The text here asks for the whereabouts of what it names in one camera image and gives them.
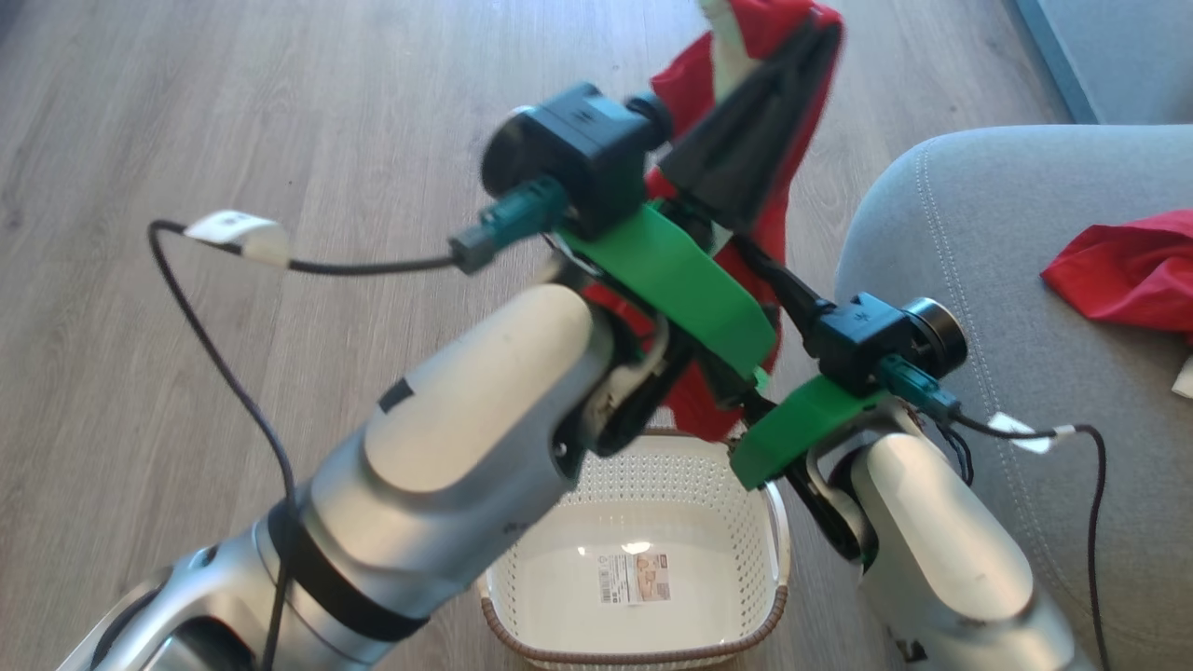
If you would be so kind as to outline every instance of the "black tape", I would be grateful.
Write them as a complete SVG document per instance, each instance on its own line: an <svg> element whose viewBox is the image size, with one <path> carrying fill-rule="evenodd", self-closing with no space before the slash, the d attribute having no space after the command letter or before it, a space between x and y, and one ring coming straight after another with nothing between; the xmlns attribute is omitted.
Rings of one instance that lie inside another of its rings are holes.
<svg viewBox="0 0 1193 671"><path fill-rule="evenodd" d="M382 394L381 399L377 401L377 405L381 407L382 412L388 413L394 406L396 406L397 404L404 401L406 399L413 395L414 395L414 389L410 389L410 384L403 377L397 382L395 382L394 386L390 387L388 392Z"/></svg>
<svg viewBox="0 0 1193 671"><path fill-rule="evenodd" d="M305 525L296 523L289 529L288 544L285 501L270 511L267 527L279 556L285 556L289 549L289 568L293 581L345 627L375 641L397 642L418 632L429 620L414 620L394 612L357 590L332 566Z"/></svg>

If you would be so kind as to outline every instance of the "cable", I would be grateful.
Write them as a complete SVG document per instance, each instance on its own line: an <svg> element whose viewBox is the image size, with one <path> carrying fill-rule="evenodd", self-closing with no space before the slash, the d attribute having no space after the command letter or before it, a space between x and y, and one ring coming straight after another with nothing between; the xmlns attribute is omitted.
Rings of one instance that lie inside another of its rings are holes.
<svg viewBox="0 0 1193 671"><path fill-rule="evenodd" d="M959 411L952 414L952 419L960 424L995 438L1003 439L1036 439L1036 438L1055 438L1057 436L1056 429L1050 429L1047 431L1038 431L1036 433L1015 433L1008 431L1000 431L993 426L988 426L976 419L962 414ZM1102 671L1111 671L1109 653L1106 650L1106 634L1102 632L1102 607L1101 601L1098 598L1098 515L1102 509L1102 494L1106 493L1106 441L1102 438L1101 432L1094 429L1089 424L1076 424L1073 426L1073 431L1076 433L1086 433L1094 439L1094 445L1098 449L1098 479L1094 485L1094 500L1089 505L1089 531L1086 542L1086 562L1087 571L1089 573L1089 612L1094 621L1094 640L1098 642L1098 657L1102 665Z"/></svg>
<svg viewBox="0 0 1193 671"><path fill-rule="evenodd" d="M186 235L186 227L173 221L155 221L150 228ZM192 238L196 242L202 242L208 247L241 256L242 247L235 242L216 244ZM326 275L332 277L370 277L376 275L398 275L402 272L421 272L426 270L441 270L456 265L456 257L446 254L443 257L431 257L426 259L414 259L408 261L387 261L378 264L327 264L320 261L307 261L302 259L290 259L286 270L302 272L304 275Z"/></svg>
<svg viewBox="0 0 1193 671"><path fill-rule="evenodd" d="M944 436L945 442L948 447L957 453L957 466L960 469L962 481L965 482L966 487L973 486L973 453L969 449L969 443L962 437L953 427L945 424L937 424L937 431Z"/></svg>
<svg viewBox="0 0 1193 671"><path fill-rule="evenodd" d="M174 277L174 271L169 267L169 261L166 259L166 253L161 247L161 233L174 233L177 235L185 235L186 227L180 223L172 221L155 221L149 224L149 250L153 252L154 261L157 264L157 271L161 272L162 279L166 281L166 287L169 288L171 295L174 297L174 302L178 303L178 308L183 310L183 316L186 318L186 322L191 326L191 331L194 332L196 338L199 339L199 344L203 345L203 350L208 353L211 363L215 364L220 375L223 377L228 388L231 389L240 404L245 406L245 410L256 423L256 426L265 435L265 439L270 443L270 449L273 450L273 456L278 461L278 469L282 470L282 485L285 490L285 504L286 504L286 527L284 540L274 541L274 547L290 548L292 543L290 542L290 536L293 533L295 525L298 523L298 504L295 500L295 476L293 468L290 466L290 457L286 455L285 448L282 447L282 439L278 438L277 432L273 426L270 425L270 420L265 418L265 413L261 412L260 406L256 401L245 390L240 380L228 367L228 362L224 361L220 350L216 349L215 343L212 343L211 337L208 336L205 328L199 322L198 315L194 313L194 308L191 302L186 298L186 294L183 293L181 285L179 285L178 279ZM231 254L240 254L240 245L215 245L210 242L204 242L209 247L215 247L223 252ZM420 259L413 261L395 261L395 263L382 263L382 264L364 264L364 265L333 265L314 261L303 260L291 260L289 264L289 270L296 272L305 272L310 275L329 275L339 277L364 277L371 275L392 275L400 272L415 272L420 270L434 270L440 267L446 267L452 265L455 261L451 257L432 258L432 259ZM278 635L282 630L282 612L285 609L286 592L290 587L290 553L285 555L279 553L278 556L278 581L277 590L273 596L273 608L270 612L270 627L265 636L265 648L261 652L261 670L271 671L273 669L273 658L277 655L278 648Z"/></svg>
<svg viewBox="0 0 1193 671"><path fill-rule="evenodd" d="M953 421L960 424L966 429L972 429L978 433L985 433L987 436L994 438L1002 438L1005 441L1032 441L1037 438L1056 438L1056 429L1049 429L1047 431L1037 431L1036 433L1020 433L1018 431L1002 431L1001 429L995 429L985 424L984 421L978 421L971 417L966 417L960 413L960 411L953 412L948 415Z"/></svg>
<svg viewBox="0 0 1193 671"><path fill-rule="evenodd" d="M766 281L774 291L783 310L791 318L791 324L806 343L811 341L812 325L820 316L836 306L822 298L808 287L803 279L791 272L780 261L771 258L746 235L734 235L731 242L737 247L742 261L755 275Z"/></svg>

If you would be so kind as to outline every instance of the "red fabric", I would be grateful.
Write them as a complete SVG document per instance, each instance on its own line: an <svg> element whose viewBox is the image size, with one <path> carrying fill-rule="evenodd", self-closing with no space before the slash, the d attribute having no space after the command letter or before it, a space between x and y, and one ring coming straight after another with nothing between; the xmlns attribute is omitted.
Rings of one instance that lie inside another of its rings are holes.
<svg viewBox="0 0 1193 671"><path fill-rule="evenodd" d="M1040 277L1089 319L1175 331L1193 345L1193 210L1090 226Z"/></svg>
<svg viewBox="0 0 1193 671"><path fill-rule="evenodd" d="M755 60L765 60L806 19L810 12L818 12L817 25L823 27L840 24L841 17L834 10L816 5L811 0L729 0L742 32L746 53ZM779 173L774 190L764 207L752 236L767 254L783 259L786 256L787 191L799 167L812 130L820 119L828 97L832 70L824 78L821 91L812 103L808 123L799 129L791 154ZM650 80L655 93L663 100L675 124L675 137L686 134L713 106L712 88L712 36L705 33L680 54L663 72ZM647 189L651 198L674 196L674 189L663 176L653 170L647 174ZM716 260L760 303L775 303L774 293L759 279L742 261L733 247L722 250ZM653 325L633 308L626 306L616 294L604 287L595 287L588 296L610 307L639 336L650 332ZM764 362L772 370L779 345ZM733 429L741 417L740 411L722 412L716 408L711 392L699 369L693 364L680 377L663 404L675 415L675 425L681 431L706 441L718 441Z"/></svg>

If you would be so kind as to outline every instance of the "white tag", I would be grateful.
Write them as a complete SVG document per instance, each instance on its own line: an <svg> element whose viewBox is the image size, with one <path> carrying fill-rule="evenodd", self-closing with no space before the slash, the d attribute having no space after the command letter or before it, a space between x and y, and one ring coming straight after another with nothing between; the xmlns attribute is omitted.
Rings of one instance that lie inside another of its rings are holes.
<svg viewBox="0 0 1193 671"><path fill-rule="evenodd" d="M290 265L290 241L278 222L234 210L212 213L186 227L186 236L224 245L243 239L240 256L278 267Z"/></svg>
<svg viewBox="0 0 1193 671"><path fill-rule="evenodd" d="M663 553L604 554L596 558L602 604L670 601L670 578Z"/></svg>
<svg viewBox="0 0 1193 671"><path fill-rule="evenodd" d="M997 429L999 431L1007 431L1008 433L1036 433L1034 429L1005 412L994 413L994 417L991 417L990 421L987 421L985 425L990 429ZM1052 449L1051 438L1015 439L1010 441L1010 444L1038 455L1045 454Z"/></svg>
<svg viewBox="0 0 1193 671"><path fill-rule="evenodd" d="M1173 392L1177 395L1185 396L1186 399L1193 399L1193 356L1185 362L1185 368L1181 369L1181 374L1176 376L1176 382L1173 384Z"/></svg>

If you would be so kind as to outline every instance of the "basket label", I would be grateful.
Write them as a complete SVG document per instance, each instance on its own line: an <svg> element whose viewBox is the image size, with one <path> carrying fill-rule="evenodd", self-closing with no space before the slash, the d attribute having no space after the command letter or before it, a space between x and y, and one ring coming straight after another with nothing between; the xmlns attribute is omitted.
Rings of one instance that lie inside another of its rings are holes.
<svg viewBox="0 0 1193 671"><path fill-rule="evenodd" d="M666 554L605 554L596 558L596 570L601 603L670 601Z"/></svg>

